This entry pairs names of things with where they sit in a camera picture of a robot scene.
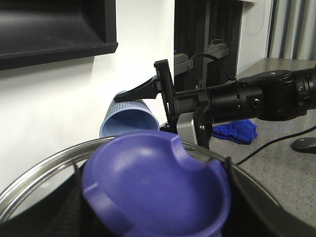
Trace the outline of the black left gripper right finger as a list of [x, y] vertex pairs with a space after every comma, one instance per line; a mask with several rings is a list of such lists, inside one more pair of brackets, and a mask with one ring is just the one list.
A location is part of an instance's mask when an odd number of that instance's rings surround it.
[[232, 189], [224, 237], [314, 237], [316, 229], [299, 220], [254, 178], [226, 158], [222, 165]]

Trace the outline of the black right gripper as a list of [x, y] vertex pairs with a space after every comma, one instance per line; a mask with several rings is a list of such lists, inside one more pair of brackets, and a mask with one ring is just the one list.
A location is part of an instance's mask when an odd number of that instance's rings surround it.
[[161, 96], [167, 122], [160, 127], [162, 131], [177, 133], [177, 121], [181, 114], [194, 113], [195, 130], [198, 146], [209, 149], [212, 125], [207, 122], [206, 112], [210, 106], [208, 93], [205, 90], [189, 90], [176, 92], [168, 61], [159, 60], [154, 63], [157, 76], [153, 76], [143, 84], [114, 97], [115, 102], [127, 102], [140, 99], [156, 99], [161, 85]]

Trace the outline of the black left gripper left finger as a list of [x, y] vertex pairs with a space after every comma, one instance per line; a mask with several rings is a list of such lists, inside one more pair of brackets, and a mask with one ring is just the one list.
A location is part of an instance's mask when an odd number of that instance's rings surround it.
[[2, 237], [102, 237], [104, 226], [83, 199], [82, 168], [47, 197], [0, 225]]

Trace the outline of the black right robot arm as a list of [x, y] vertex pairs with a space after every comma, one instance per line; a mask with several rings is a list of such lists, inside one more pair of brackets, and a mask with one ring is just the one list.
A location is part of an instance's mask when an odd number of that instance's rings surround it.
[[183, 141], [208, 148], [212, 125], [241, 119], [291, 120], [316, 107], [315, 68], [263, 72], [223, 85], [177, 92], [167, 60], [156, 61], [157, 74], [117, 95], [116, 102], [162, 96], [165, 131]]

